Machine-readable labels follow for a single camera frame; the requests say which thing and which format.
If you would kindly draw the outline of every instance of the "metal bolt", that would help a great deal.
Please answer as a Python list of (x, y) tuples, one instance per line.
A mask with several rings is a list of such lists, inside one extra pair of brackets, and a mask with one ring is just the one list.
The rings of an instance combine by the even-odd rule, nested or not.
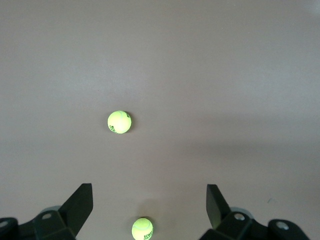
[(283, 221), (277, 221), (276, 226), (282, 230), (288, 230), (289, 226), (285, 224)]
[(0, 222), (0, 228), (3, 228), (8, 225), (8, 221)]
[(243, 221), (246, 219), (245, 216), (243, 216), (241, 213), (236, 213), (234, 215), (234, 217), (235, 217), (235, 219), (240, 220), (240, 221)]
[(51, 213), (47, 213), (42, 216), (42, 220), (49, 219), (49, 218), (51, 218), (51, 216), (52, 216)]

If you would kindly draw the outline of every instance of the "printed logo on tennis ball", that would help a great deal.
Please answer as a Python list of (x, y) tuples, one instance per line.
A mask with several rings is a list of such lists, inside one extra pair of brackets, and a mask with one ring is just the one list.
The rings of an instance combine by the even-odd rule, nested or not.
[(131, 117), (125, 111), (115, 111), (108, 118), (108, 127), (116, 134), (124, 134), (131, 127)]
[(135, 240), (149, 240), (154, 233), (154, 227), (148, 219), (142, 217), (134, 222), (132, 236)]

